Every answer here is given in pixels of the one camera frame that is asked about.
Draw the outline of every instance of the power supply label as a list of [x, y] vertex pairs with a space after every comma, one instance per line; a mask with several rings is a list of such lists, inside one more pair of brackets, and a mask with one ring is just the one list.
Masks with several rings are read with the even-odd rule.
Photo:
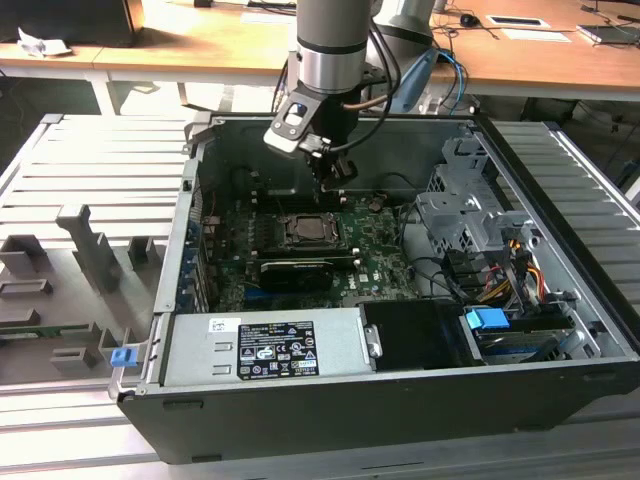
[[319, 373], [313, 322], [240, 325], [240, 379], [306, 377]]

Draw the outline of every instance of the motherboard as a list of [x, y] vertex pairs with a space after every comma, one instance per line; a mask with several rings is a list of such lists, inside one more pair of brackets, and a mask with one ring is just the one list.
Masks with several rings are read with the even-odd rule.
[[397, 208], [349, 198], [335, 211], [264, 212], [236, 201], [207, 239], [215, 312], [354, 307], [416, 298]]

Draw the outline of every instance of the robotic arm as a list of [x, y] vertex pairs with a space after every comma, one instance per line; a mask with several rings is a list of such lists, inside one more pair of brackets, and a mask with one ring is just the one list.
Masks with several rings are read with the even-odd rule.
[[[302, 150], [321, 191], [357, 175], [348, 151], [370, 138], [389, 111], [413, 106], [407, 103], [408, 90], [421, 92], [426, 85], [436, 57], [429, 29], [433, 4], [434, 0], [298, 1], [297, 87], [264, 140], [287, 155]], [[416, 66], [422, 66], [417, 85]], [[380, 95], [361, 100], [365, 89], [380, 89], [382, 84], [386, 88]], [[394, 95], [402, 97], [400, 107], [389, 101]], [[349, 140], [359, 112], [383, 103], [372, 130]]]

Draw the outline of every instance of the floor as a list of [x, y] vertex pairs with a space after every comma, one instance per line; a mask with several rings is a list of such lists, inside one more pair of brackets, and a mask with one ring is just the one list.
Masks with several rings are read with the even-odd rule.
[[[171, 115], [188, 118], [193, 111], [180, 106], [176, 84], [165, 82], [119, 82], [116, 84], [124, 115]], [[0, 78], [0, 170], [13, 159], [45, 113], [99, 114], [93, 91], [85, 81]], [[187, 84], [189, 102], [219, 111], [268, 111], [272, 90], [269, 87]], [[519, 120], [525, 99], [480, 97], [481, 109], [491, 118]], [[640, 165], [640, 121], [636, 105], [622, 102], [580, 102], [567, 120], [571, 105], [561, 100], [541, 100], [528, 117], [536, 121], [552, 120], [609, 177], [617, 181], [625, 171]]]

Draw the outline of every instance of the blue plastic clip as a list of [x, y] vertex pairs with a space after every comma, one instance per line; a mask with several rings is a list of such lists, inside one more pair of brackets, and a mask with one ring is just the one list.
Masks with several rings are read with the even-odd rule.
[[501, 308], [474, 308], [466, 315], [471, 329], [509, 328], [511, 324]]
[[120, 347], [111, 353], [111, 366], [116, 367], [135, 367], [138, 363], [138, 347]]

